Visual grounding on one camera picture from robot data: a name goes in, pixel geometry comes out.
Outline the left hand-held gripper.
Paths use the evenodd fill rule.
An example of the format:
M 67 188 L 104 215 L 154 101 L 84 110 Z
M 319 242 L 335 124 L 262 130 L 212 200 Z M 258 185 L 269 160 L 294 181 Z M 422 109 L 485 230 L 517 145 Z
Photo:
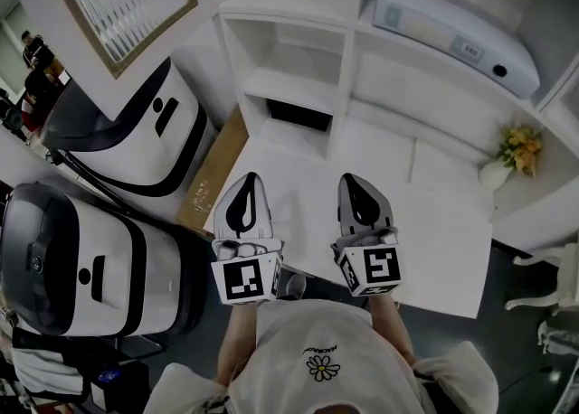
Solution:
M 260 176 L 247 173 L 214 208 L 214 280 L 223 304 L 255 304 L 277 298 L 283 242 L 272 237 L 271 212 Z

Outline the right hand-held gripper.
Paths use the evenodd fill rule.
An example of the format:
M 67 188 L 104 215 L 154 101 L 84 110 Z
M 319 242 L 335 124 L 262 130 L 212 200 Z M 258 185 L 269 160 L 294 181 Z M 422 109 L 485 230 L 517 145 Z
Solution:
M 398 230 L 387 198 L 364 178 L 346 173 L 339 181 L 338 208 L 344 237 L 331 249 L 351 296 L 388 294 L 402 285 Z

